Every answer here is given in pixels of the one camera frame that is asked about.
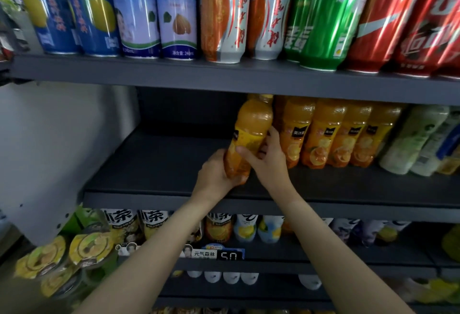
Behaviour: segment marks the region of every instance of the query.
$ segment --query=blue can with yellow circle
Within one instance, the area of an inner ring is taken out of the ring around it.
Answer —
[[[118,56],[121,45],[113,0],[69,1],[85,54]]]
[[[23,0],[41,47],[51,54],[77,54],[78,37],[67,0]]]

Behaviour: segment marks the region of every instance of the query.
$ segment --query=white side panel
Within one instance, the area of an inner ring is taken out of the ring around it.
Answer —
[[[1,87],[0,209],[32,243],[49,242],[85,182],[138,122],[133,87]]]

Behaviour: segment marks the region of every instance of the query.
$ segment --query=yellow lid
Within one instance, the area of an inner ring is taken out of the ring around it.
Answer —
[[[65,239],[56,236],[52,243],[35,248],[31,253],[16,261],[15,276],[35,279],[55,269],[65,254]]]
[[[76,265],[70,264],[61,271],[53,274],[41,282],[41,293],[45,297],[51,297],[78,271]]]
[[[110,232],[79,234],[70,244],[69,257],[74,264],[89,267],[106,259],[113,248]]]

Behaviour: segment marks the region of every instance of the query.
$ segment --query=light blue can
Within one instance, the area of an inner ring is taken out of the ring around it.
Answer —
[[[69,0],[78,37],[87,55],[118,56],[120,38],[113,0]]]
[[[23,0],[41,47],[51,54],[80,52],[67,0]]]
[[[157,0],[163,56],[197,58],[196,0]]]
[[[114,5],[124,55],[160,57],[156,0],[114,0]]]

